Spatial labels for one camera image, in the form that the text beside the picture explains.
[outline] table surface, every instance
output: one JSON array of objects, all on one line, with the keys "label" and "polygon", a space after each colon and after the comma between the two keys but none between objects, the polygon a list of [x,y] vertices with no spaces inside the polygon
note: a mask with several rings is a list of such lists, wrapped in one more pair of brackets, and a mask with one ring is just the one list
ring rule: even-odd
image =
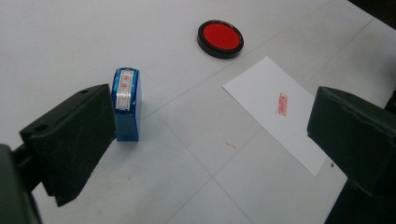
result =
[{"label": "table surface", "polygon": [[[1,143],[117,68],[141,72],[141,141],[114,141],[63,207],[39,185],[44,223],[323,223],[345,175],[327,159],[312,176],[222,85],[265,56],[313,95],[384,106],[396,83],[395,31],[346,0],[0,2]],[[199,48],[214,19],[242,33],[237,58]]]}]

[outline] white paper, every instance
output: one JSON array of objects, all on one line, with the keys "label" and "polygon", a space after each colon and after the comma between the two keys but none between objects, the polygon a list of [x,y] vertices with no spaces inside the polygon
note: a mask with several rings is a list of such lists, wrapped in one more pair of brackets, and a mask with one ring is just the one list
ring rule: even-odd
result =
[{"label": "white paper", "polygon": [[[223,88],[312,175],[318,174],[327,155],[307,136],[315,100],[308,91],[268,57]],[[286,108],[279,104],[281,94],[282,104],[287,96]]]}]

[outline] stamp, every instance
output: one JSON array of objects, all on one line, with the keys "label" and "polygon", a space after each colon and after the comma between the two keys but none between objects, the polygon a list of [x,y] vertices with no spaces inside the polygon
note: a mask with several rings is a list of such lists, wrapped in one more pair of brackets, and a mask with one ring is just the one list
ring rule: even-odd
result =
[{"label": "stamp", "polygon": [[122,70],[119,80],[119,89],[117,92],[116,109],[130,109],[131,88],[134,79],[134,71]]},{"label": "stamp", "polygon": [[288,110],[288,95],[284,93],[279,94],[279,100],[277,101],[276,113],[282,116],[286,116]]}]

